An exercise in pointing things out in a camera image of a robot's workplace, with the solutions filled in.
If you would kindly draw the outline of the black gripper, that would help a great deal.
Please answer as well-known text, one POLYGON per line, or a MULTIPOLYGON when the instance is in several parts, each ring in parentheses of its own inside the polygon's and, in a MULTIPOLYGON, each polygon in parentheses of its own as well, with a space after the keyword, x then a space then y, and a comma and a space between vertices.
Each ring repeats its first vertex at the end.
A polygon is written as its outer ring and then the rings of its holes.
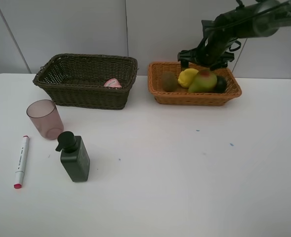
POLYGON ((177 60, 181 68, 189 68, 189 63, 199 66, 211 66, 211 71, 227 68, 234 61, 234 53, 227 49, 235 42, 235 33, 230 29, 213 30, 214 22, 202 20, 203 39, 199 45, 178 53, 177 60))

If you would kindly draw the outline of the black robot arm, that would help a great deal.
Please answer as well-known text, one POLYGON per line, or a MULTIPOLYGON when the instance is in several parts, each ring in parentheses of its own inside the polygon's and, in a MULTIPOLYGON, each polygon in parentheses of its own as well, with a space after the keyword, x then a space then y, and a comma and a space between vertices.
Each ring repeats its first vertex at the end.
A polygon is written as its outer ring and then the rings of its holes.
POLYGON ((238 6, 220 14, 213 21, 203 20, 203 39, 199 45, 178 53, 182 69, 196 64, 214 71, 226 68, 233 62, 234 52, 242 46, 240 40, 265 38, 275 34, 281 27, 291 27, 291 0, 259 0, 256 4, 238 6))

